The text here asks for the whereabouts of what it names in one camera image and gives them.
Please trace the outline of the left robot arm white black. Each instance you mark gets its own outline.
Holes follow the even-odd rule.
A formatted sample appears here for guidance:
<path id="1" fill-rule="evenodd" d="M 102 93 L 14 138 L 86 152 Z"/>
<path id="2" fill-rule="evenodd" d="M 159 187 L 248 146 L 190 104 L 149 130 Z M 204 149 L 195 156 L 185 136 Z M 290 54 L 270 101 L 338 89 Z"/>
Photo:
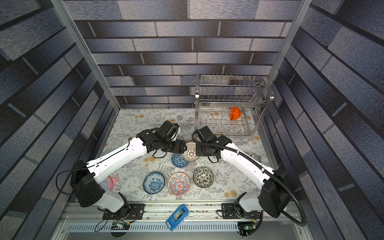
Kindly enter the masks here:
<path id="1" fill-rule="evenodd" d="M 123 220 L 131 212 L 128 200 L 121 194 L 101 187 L 101 182 L 130 161 L 147 153 L 182 154 L 186 142 L 177 138 L 178 124 L 165 121 L 159 128 L 143 130 L 122 147 L 87 163 L 79 160 L 73 165 L 71 187 L 83 208 L 97 206 L 107 219 Z"/>

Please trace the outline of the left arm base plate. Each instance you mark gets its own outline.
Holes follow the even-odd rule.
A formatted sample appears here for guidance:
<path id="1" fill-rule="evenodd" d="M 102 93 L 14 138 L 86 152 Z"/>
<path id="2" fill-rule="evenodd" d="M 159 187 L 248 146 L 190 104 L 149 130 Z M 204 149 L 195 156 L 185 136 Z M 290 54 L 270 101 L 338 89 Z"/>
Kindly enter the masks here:
<path id="1" fill-rule="evenodd" d="M 115 213 L 104 210 L 103 220 L 141 220 L 145 204 L 125 204 Z"/>

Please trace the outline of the orange bowl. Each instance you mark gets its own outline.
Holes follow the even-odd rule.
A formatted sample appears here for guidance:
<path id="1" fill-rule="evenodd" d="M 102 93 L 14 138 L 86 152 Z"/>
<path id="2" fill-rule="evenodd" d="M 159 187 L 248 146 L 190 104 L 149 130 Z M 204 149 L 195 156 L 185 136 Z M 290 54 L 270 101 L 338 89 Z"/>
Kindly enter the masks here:
<path id="1" fill-rule="evenodd" d="M 230 120 L 231 121 L 236 121 L 238 120 L 242 115 L 242 112 L 239 108 L 237 107 L 232 107 L 230 111 Z"/>

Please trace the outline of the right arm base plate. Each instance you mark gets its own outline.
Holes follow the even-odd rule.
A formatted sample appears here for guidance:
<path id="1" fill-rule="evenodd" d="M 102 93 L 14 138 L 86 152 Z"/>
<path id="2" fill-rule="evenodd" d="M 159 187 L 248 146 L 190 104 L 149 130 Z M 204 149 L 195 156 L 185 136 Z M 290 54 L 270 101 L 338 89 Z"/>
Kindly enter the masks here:
<path id="1" fill-rule="evenodd" d="M 239 204 L 223 203 L 221 206 L 223 219 L 259 220 L 263 217 L 263 211 L 246 212 Z"/>

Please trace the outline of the white lattice pattern bowl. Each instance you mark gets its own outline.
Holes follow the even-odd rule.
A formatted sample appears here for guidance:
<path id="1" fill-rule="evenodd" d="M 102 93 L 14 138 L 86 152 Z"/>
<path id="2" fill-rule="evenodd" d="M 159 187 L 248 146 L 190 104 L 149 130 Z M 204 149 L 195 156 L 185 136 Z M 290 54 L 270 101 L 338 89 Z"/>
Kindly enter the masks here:
<path id="1" fill-rule="evenodd" d="M 200 157 L 197 156 L 197 153 L 196 153 L 196 143 L 189 142 L 189 143 L 186 143 L 186 146 L 187 146 L 187 149 L 182 154 L 182 157 L 188 162 L 194 162 L 198 160 Z"/>

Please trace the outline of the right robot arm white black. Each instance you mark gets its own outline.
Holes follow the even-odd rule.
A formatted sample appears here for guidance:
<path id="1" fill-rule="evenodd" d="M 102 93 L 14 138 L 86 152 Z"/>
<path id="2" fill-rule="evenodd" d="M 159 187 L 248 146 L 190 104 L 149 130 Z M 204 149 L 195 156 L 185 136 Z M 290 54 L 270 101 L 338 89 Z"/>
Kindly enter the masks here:
<path id="1" fill-rule="evenodd" d="M 286 212 L 290 201 L 293 201 L 298 209 L 302 209 L 294 192 L 285 184 L 287 174 L 283 169 L 274 170 L 262 164 L 240 150 L 228 137 L 214 135 L 208 127 L 194 131 L 192 140 L 196 143 L 198 156 L 215 156 L 218 160 L 231 163 L 260 190 L 258 194 L 245 193 L 236 199 L 234 214 L 237 217 L 246 218 L 253 211 L 263 211 L 273 218 L 283 214 L 292 219 Z"/>

